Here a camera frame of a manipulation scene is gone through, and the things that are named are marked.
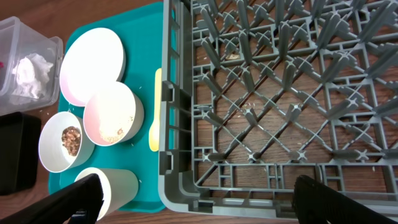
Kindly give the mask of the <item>white paper napkin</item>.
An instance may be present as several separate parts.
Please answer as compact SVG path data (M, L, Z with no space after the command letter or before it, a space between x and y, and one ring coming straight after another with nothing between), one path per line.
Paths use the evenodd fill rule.
M20 59L13 68L12 74L16 78L16 88L13 95L33 98L35 100L45 95L47 83L50 81L49 72L53 63L37 54L32 53Z

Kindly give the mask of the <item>pink round plate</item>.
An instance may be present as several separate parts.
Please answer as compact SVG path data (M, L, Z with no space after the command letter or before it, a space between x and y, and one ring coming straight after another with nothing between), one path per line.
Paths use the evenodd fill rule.
M99 27L86 31L71 44L60 69L60 89L73 106L84 107L101 86L120 81L126 53L115 31Z

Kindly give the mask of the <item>pink bowl with rice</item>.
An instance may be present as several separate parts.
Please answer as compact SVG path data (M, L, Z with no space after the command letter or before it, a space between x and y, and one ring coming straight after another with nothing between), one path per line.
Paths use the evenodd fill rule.
M132 139L144 123L140 98L125 84L112 82L94 92L83 113L88 138L99 146Z

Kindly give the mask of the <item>brown food scraps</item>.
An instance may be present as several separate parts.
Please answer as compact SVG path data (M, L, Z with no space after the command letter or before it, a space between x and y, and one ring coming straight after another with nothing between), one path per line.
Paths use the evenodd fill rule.
M76 156L80 149L81 132L74 126L69 126L62 132L62 146L68 151L71 156Z

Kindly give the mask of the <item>white plastic cup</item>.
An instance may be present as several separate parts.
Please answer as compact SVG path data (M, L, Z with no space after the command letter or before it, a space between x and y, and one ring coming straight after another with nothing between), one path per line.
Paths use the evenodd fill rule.
M139 181L129 170L88 167L77 175L75 182L90 174L99 176L103 189L104 202L99 211L98 221L129 203L138 193Z

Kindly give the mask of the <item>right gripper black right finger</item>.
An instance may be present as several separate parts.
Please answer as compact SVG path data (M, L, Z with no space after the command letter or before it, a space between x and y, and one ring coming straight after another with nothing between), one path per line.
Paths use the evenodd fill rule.
M294 212L304 224L395 224L307 175L296 178Z

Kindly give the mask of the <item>white bowl with food scraps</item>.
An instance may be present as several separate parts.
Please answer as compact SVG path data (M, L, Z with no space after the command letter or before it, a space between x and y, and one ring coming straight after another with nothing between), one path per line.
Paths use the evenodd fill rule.
M62 111L45 124L39 139L39 157L50 172L60 173L85 163L95 144L83 129L83 120Z

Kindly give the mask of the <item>yellow plastic spoon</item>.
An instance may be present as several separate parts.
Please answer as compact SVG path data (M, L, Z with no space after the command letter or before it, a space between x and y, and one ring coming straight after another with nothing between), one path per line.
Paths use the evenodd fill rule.
M155 72L154 85L154 119L149 130L149 147L151 151L159 150L160 142L160 106L162 99L162 69Z

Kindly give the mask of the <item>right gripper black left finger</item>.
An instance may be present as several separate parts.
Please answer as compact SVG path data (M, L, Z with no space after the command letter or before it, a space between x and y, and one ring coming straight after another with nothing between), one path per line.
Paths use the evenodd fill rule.
M103 202L100 177L90 174L3 218L1 224L96 223Z

